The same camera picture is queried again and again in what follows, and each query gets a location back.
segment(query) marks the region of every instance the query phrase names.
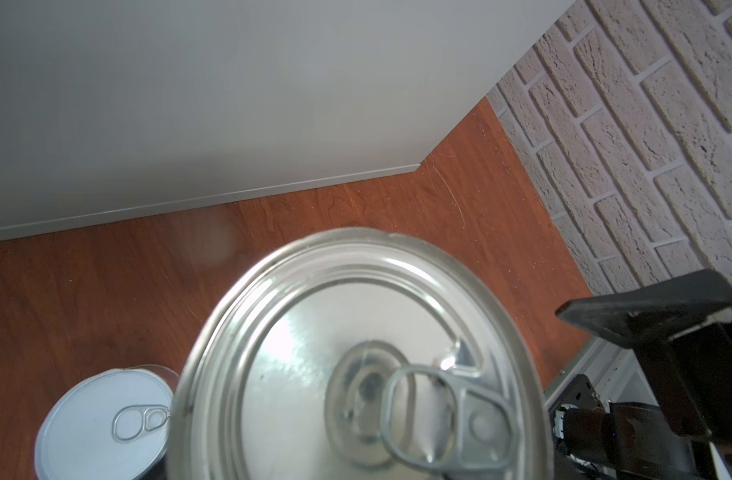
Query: wooden surface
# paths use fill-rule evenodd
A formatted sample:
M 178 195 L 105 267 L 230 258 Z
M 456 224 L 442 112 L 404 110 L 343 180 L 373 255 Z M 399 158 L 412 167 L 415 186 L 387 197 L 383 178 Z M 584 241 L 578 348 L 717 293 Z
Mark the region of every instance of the wooden surface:
M 212 307 L 262 256 L 371 226 L 427 240 L 499 297 L 543 385 L 588 336 L 558 321 L 590 292 L 484 99 L 416 172 L 0 242 L 0 478 L 73 385 L 117 367 L 180 370 Z

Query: pull tab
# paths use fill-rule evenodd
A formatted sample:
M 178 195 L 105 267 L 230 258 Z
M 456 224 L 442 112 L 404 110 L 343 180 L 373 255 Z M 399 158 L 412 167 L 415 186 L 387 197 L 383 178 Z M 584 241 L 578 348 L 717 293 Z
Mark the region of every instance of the pull tab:
M 454 397 L 456 412 L 452 425 L 456 430 L 449 453 L 436 461 L 410 456 L 395 442 L 390 432 L 393 397 L 400 380 L 421 374 L 438 380 Z M 380 435 L 392 456 L 401 462 L 436 473 L 485 474 L 508 466 L 518 446 L 515 410 L 494 390 L 431 366 L 410 365 L 399 368 L 384 386 L 380 411 Z
M 112 420 L 112 439 L 131 443 L 162 428 L 170 417 L 162 405 L 132 405 L 122 408 Z

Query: tin can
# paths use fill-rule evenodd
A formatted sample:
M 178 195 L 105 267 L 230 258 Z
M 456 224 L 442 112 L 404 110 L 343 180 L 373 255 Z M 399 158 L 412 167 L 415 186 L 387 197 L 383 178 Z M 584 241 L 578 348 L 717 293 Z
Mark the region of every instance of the tin can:
M 35 475 L 134 480 L 160 470 L 178 380 L 168 367 L 151 364 L 83 380 L 43 420 L 34 443 Z
M 437 247 L 365 228 L 288 244 L 227 292 L 167 455 L 174 480 L 539 480 L 552 465 L 533 362 L 494 295 Z

